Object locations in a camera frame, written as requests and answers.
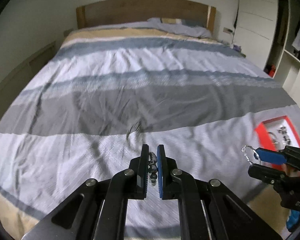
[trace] floor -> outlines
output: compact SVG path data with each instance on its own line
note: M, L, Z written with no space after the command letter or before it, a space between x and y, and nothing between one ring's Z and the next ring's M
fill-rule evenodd
M249 203L249 206L277 233L282 234L289 215L289 210L281 207L280 202L281 198L279 194L273 190L273 186L269 185Z

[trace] metal bolt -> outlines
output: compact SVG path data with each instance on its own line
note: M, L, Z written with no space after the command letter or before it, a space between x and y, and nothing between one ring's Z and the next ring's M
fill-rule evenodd
M213 187L219 187L219 186L221 185L221 182L220 182L219 180L217 180L217 179L212 179L212 180L210 181L210 184L211 184L211 186L213 186Z
M181 175L182 174L182 170L180 169L173 169L172 170L172 174L175 176Z
M124 174L127 175L127 176L131 176L131 175L134 174L134 171L133 171L132 169L126 169L126 170L124 171Z
M90 186L95 185L96 182L97 182L97 181L96 181L95 179L87 179L87 180L86 180L86 185L90 187Z

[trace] striped bedding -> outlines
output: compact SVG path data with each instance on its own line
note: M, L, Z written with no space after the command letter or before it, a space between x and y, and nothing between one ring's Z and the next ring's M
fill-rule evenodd
M300 109L280 85L237 52L209 39L145 25L70 34L0 122L0 220L15 238L88 178L128 167L143 143L195 178L220 179L245 201L245 144L255 127ZM177 201L128 202L126 238L180 236Z

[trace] open closet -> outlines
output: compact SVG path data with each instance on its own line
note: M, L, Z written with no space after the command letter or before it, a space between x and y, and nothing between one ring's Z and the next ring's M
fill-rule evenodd
M265 72L291 95L300 71L300 5L278 0L278 18Z

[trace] wooden headboard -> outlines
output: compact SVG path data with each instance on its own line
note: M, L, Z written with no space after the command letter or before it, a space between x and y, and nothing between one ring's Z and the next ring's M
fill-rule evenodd
M197 21L213 33L216 8L188 0L104 0L76 12L78 29L158 17Z

